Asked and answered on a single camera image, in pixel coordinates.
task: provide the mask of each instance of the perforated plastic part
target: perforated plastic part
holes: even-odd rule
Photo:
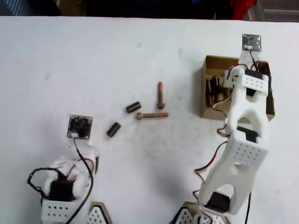
[[[107,224],[99,207],[93,207],[90,211],[87,218],[87,224]]]
[[[268,95],[268,76],[263,75],[263,79],[255,78],[252,76],[242,75],[242,86],[246,88],[250,88],[253,90],[260,91],[266,95]]]
[[[193,223],[193,216],[189,212],[188,209],[182,209],[181,213],[178,216],[176,224],[192,224]]]
[[[66,222],[77,208],[75,202],[43,200],[42,221]]]
[[[210,215],[210,216],[213,219],[213,224],[225,224],[220,216],[214,216],[214,215]],[[207,216],[203,215],[203,214],[201,214],[201,215],[197,214],[194,217],[193,224],[210,224],[210,223],[211,223],[211,219],[208,218]]]

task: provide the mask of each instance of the white plastic part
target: white plastic part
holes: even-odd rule
[[[212,214],[209,216],[213,219],[213,224],[225,224],[220,216],[216,216]],[[210,224],[210,223],[211,223],[211,219],[205,216],[204,214],[202,214],[202,212],[194,216],[193,224]]]
[[[84,190],[86,188],[89,188],[90,178],[85,164],[82,160],[80,160],[78,156],[73,139],[69,139],[69,143],[69,157],[55,160],[50,167],[59,169],[65,176],[68,176],[68,180],[75,181],[72,188],[72,193],[76,199],[80,199],[83,197]],[[99,156],[99,153],[94,150],[94,147],[91,145],[90,140],[76,139],[76,144],[83,157],[89,159],[86,160],[86,162],[94,175],[96,166],[96,156]],[[45,181],[43,191],[46,195],[49,195],[51,183],[53,182],[53,180],[57,179],[57,172],[47,172],[48,178]]]
[[[240,73],[234,82],[231,108],[225,121],[225,133],[230,134],[230,137],[221,158],[211,168],[206,182],[202,183],[198,196],[198,205],[202,210],[218,216],[235,215],[239,211],[252,189],[255,174],[269,149],[266,116],[269,78],[263,75],[263,79],[258,79],[245,75],[242,70],[236,71]],[[246,95],[247,88],[256,90],[252,97]],[[248,119],[253,130],[257,132],[256,142],[247,140],[245,132],[237,130],[241,118]],[[234,188],[228,211],[219,213],[207,209],[204,205],[208,203],[212,193],[225,184]]]
[[[182,209],[175,224],[192,224],[193,216],[188,209]]]
[[[77,209],[77,206],[76,202],[43,200],[41,220],[65,223]]]
[[[107,224],[104,219],[104,214],[99,207],[93,207],[90,211],[87,218],[87,224]]]

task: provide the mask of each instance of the bolt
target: bolt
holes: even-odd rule
[[[158,84],[158,98],[159,98],[159,101],[157,103],[157,108],[159,110],[162,110],[165,107],[165,104],[163,103],[163,86],[162,86],[162,82],[159,82],[159,84]]]
[[[141,120],[142,118],[167,118],[168,113],[137,113],[136,119]]]

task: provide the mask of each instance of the circuit board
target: circuit board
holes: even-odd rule
[[[90,139],[92,124],[93,117],[71,115],[66,136],[72,138],[72,134],[78,134],[78,138],[80,139]]]

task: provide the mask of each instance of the white table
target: white table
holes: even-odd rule
[[[70,114],[94,116],[100,172],[90,199],[105,203],[114,224],[169,223],[184,201],[195,201],[193,169],[224,141],[216,134],[222,123],[198,115],[198,71],[206,55],[238,57],[242,33],[262,35],[277,113],[249,223],[299,218],[299,24],[1,17],[0,30],[1,223],[39,223],[40,197],[27,178],[67,150]],[[169,118],[137,121],[124,112],[135,101],[155,111],[158,81]],[[122,128],[109,139],[114,121]],[[33,181],[43,185],[45,177]],[[247,201],[234,224],[246,208]]]

